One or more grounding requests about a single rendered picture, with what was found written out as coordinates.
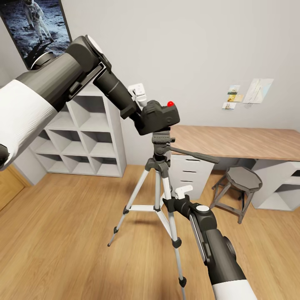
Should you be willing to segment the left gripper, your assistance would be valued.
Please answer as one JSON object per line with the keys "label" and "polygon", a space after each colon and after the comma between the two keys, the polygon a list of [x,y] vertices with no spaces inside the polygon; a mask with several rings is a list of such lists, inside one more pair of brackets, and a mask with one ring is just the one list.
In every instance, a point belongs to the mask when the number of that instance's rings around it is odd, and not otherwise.
{"label": "left gripper", "polygon": [[132,95],[120,80],[105,96],[120,110],[123,119],[130,118],[142,127],[146,126],[140,117],[141,109],[137,101],[133,101]]}

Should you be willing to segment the digital camera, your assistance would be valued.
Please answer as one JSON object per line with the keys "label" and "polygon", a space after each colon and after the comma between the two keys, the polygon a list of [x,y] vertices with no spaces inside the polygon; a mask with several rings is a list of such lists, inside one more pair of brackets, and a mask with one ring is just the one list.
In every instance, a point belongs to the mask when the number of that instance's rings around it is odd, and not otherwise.
{"label": "digital camera", "polygon": [[133,122],[141,136],[180,122],[178,109],[172,101],[169,101],[167,106],[161,106],[155,100],[149,101],[147,106],[143,107],[140,117],[146,126],[142,127],[135,121]]}

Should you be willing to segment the camera tripod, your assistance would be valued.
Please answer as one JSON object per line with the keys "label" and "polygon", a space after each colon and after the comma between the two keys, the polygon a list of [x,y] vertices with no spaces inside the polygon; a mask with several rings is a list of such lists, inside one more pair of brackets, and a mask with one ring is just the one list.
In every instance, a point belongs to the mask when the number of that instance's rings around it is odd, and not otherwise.
{"label": "camera tripod", "polygon": [[[174,213],[168,212],[169,222],[164,215],[163,211],[161,210],[163,206],[163,198],[165,199],[172,199],[173,193],[172,193],[172,185],[170,182],[170,176],[168,172],[168,168],[171,166],[170,160],[167,160],[166,152],[167,151],[174,151],[186,155],[193,156],[194,158],[208,161],[210,163],[218,164],[220,162],[220,159],[215,156],[197,153],[197,152],[189,152],[186,150],[182,150],[179,148],[171,147],[167,143],[175,142],[175,137],[170,138],[170,126],[162,128],[160,130],[157,130],[152,133],[152,143],[154,144],[154,155],[153,158],[149,158],[147,161],[147,164],[145,165],[145,169],[139,179],[139,182],[137,183],[133,194],[128,202],[128,204],[125,206],[123,210],[123,216],[118,223],[117,227],[114,228],[114,235],[108,244],[108,247],[110,246],[111,242],[113,241],[113,238],[115,237],[116,233],[119,230],[119,227],[121,226],[124,217],[126,214],[129,213],[129,211],[144,211],[144,212],[155,212],[158,217],[160,218],[163,226],[167,230],[171,240],[172,245],[175,248],[175,254],[176,254],[176,260],[177,260],[177,267],[179,272],[179,283],[182,288],[182,295],[183,300],[186,300],[185,296],[185,290],[184,287],[186,285],[187,279],[183,277],[182,268],[181,268],[181,262],[180,262],[180,255],[178,248],[181,246],[182,241],[180,237],[177,236],[176,232],[176,225],[175,225],[175,219],[174,219]],[[155,168],[155,205],[132,205],[139,189],[141,188],[146,176],[148,175],[151,168]],[[161,180],[163,182],[164,187],[164,194],[162,197],[160,197],[161,192]]]}

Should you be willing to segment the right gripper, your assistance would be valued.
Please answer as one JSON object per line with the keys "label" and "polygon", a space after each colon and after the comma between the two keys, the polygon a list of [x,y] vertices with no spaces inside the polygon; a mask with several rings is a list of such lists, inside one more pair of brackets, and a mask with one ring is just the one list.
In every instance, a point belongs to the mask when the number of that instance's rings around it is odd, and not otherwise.
{"label": "right gripper", "polygon": [[[182,213],[182,207],[185,203],[192,203],[190,202],[190,197],[189,195],[185,195],[185,198],[183,199],[176,199],[175,197],[172,197],[172,199],[165,199],[162,198],[163,204],[167,207],[167,212],[172,213],[178,211],[180,214],[183,215]],[[168,214],[168,213],[167,213]]]}

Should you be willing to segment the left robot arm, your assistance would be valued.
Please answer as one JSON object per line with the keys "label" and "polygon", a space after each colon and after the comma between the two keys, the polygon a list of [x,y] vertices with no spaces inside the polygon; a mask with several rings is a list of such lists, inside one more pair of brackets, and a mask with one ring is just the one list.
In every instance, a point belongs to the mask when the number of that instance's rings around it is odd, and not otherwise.
{"label": "left robot arm", "polygon": [[25,72],[0,89],[0,171],[4,171],[37,138],[50,121],[97,75],[93,84],[142,127],[147,105],[142,83],[128,89],[111,71],[102,49],[88,35],[76,38],[65,53],[44,53]]}

